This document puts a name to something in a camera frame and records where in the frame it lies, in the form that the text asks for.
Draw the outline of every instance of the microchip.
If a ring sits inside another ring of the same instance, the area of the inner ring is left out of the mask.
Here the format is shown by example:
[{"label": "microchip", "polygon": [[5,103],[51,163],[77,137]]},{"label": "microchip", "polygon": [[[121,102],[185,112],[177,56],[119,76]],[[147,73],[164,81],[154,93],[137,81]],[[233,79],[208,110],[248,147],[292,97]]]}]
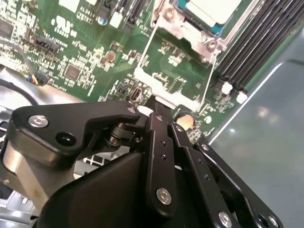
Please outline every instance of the microchip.
[{"label": "microchip", "polygon": [[119,46],[118,46],[117,44],[112,44],[112,45],[111,45],[111,49],[112,49],[113,51],[117,51],[118,48],[119,48]]},{"label": "microchip", "polygon": [[0,36],[10,39],[14,26],[0,19]]},{"label": "microchip", "polygon": [[101,64],[105,64],[105,63],[106,63],[106,59],[105,59],[105,58],[102,58],[102,59],[100,60],[100,63],[101,63]]},{"label": "microchip", "polygon": [[177,48],[173,51],[173,55],[175,57],[178,57],[180,55],[180,53],[181,53],[181,51],[179,49],[177,49]]},{"label": "microchip", "polygon": [[135,51],[131,52],[130,58],[135,58],[135,56],[136,56],[136,52]]},{"label": "microchip", "polygon": [[26,32],[25,32],[25,34],[24,34],[24,38],[26,39],[26,40],[29,40],[30,39],[30,36],[32,35],[32,30],[30,29],[30,28],[27,28],[27,30],[26,30]]},{"label": "microchip", "polygon": [[116,54],[112,51],[108,51],[105,55],[105,59],[107,62],[112,63],[116,58]]},{"label": "microchip", "polygon": [[80,75],[80,70],[75,66],[68,65],[65,75],[66,77],[76,81],[78,76]]}]

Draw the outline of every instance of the black connector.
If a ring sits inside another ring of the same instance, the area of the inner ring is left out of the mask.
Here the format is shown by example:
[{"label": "black connector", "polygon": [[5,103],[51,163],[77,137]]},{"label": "black connector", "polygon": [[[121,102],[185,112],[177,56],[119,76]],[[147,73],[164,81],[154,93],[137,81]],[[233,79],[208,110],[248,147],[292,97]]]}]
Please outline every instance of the black connector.
[{"label": "black connector", "polygon": [[26,81],[36,86],[45,86],[48,83],[48,77],[42,73],[36,73],[35,78],[37,79],[38,84],[35,83],[32,76],[28,76]]},{"label": "black connector", "polygon": [[38,48],[52,54],[57,54],[60,49],[60,45],[37,35],[33,38],[33,44]]},{"label": "black connector", "polygon": [[136,24],[136,21],[138,20],[140,14],[142,13],[143,7],[146,3],[146,0],[137,0],[131,14],[126,22],[126,25],[124,27],[124,32],[126,34],[130,34],[132,32],[133,27]]}]

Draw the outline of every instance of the white connector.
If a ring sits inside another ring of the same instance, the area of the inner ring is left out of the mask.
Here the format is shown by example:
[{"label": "white connector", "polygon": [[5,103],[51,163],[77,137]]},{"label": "white connector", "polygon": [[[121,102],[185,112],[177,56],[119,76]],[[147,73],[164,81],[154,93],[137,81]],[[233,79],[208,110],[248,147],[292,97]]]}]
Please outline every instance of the white connector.
[{"label": "white connector", "polygon": [[229,82],[225,82],[222,87],[222,93],[228,95],[233,89],[233,86]]},{"label": "white connector", "polygon": [[239,92],[237,95],[237,102],[240,104],[243,104],[247,100],[248,96],[244,94],[243,92]]}]

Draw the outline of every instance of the cable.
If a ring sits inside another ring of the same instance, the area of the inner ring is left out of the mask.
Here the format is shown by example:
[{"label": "cable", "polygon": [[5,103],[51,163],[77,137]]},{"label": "cable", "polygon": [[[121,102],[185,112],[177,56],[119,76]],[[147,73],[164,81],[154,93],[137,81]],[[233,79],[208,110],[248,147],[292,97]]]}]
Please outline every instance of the cable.
[{"label": "cable", "polygon": [[31,103],[31,105],[39,105],[38,102],[30,94],[28,94],[23,89],[19,88],[18,86],[14,85],[10,82],[0,79],[0,86],[21,94]]},{"label": "cable", "polygon": [[33,64],[31,63],[31,61],[28,59],[28,56],[27,54],[21,49],[19,48],[17,45],[14,45],[8,41],[5,41],[5,40],[0,40],[0,44],[4,44],[4,45],[7,45],[13,49],[15,49],[19,54],[22,55],[22,58],[25,62],[25,64],[28,66],[28,71],[29,71],[29,74],[30,75],[34,75],[35,74],[35,69],[33,67]]}]

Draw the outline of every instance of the metal bracket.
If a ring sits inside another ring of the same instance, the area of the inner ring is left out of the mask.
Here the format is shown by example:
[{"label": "metal bracket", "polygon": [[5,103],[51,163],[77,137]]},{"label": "metal bracket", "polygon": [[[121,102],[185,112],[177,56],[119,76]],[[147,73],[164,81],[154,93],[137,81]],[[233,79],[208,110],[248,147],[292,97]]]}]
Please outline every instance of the metal bracket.
[{"label": "metal bracket", "polygon": [[171,218],[177,210],[174,153],[168,136],[167,118],[151,113],[144,136],[145,198],[148,208]]},{"label": "metal bracket", "polygon": [[207,144],[196,143],[214,176],[229,210],[242,227],[282,228],[274,212],[242,181],[242,179]]},{"label": "metal bracket", "polygon": [[202,226],[241,228],[225,204],[203,154],[192,148],[178,124],[172,123],[169,129],[175,146],[175,163],[185,172]]}]

